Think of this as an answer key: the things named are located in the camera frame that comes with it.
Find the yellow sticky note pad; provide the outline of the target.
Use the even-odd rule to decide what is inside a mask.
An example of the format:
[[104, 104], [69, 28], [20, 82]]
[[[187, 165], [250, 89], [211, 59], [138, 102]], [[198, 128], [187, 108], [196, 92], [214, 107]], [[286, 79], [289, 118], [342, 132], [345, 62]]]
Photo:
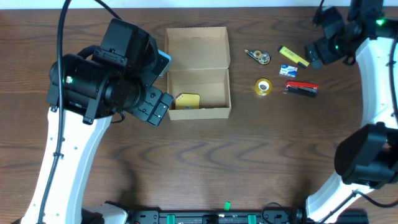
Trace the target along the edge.
[[176, 110], [192, 110], [200, 108], [200, 95], [181, 93], [175, 100]]

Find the red black stapler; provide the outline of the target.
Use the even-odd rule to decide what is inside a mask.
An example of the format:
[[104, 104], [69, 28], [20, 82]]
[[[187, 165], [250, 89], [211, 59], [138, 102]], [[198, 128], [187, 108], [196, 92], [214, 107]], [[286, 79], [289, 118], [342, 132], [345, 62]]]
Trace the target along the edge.
[[288, 81], [285, 85], [285, 89], [289, 92], [312, 98], [316, 97], [318, 93], [318, 85], [306, 82]]

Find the brown cardboard box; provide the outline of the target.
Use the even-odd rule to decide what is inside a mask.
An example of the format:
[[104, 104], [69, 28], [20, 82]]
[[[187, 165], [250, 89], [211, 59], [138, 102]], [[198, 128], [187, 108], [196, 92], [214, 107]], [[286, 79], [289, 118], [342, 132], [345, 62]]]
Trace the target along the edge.
[[[168, 28], [165, 51], [172, 58], [167, 93], [171, 120], [227, 119], [231, 112], [230, 53], [226, 27]], [[181, 93], [200, 95], [200, 108], [176, 110]]]

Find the yellow adhesive tape roll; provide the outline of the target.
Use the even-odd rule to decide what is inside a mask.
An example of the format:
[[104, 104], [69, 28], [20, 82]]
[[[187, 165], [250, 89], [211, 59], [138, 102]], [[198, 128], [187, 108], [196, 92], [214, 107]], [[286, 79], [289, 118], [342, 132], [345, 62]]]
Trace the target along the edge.
[[266, 96], [272, 91], [272, 83], [266, 78], [260, 78], [254, 85], [254, 91], [259, 96]]

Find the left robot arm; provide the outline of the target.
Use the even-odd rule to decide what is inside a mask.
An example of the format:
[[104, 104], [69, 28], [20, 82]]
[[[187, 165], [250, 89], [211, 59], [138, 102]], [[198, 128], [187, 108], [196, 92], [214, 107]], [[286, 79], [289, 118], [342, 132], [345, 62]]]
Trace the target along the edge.
[[171, 57], [146, 31], [112, 19], [100, 45], [63, 55], [50, 69], [49, 129], [32, 201], [21, 223], [131, 223], [114, 202], [83, 207], [96, 150], [115, 114], [158, 126], [173, 97], [154, 86]]

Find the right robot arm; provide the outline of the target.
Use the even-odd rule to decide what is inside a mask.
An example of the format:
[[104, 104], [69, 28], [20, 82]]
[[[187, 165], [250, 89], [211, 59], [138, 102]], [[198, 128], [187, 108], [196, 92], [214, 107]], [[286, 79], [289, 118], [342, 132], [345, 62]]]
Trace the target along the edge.
[[315, 68], [341, 60], [357, 65], [361, 75], [361, 127], [336, 150], [334, 172], [297, 210], [295, 223], [362, 223], [362, 213], [348, 213], [357, 198], [397, 182], [397, 21], [388, 19], [382, 1], [352, 1], [348, 17], [319, 5], [313, 23], [322, 38], [305, 48]]

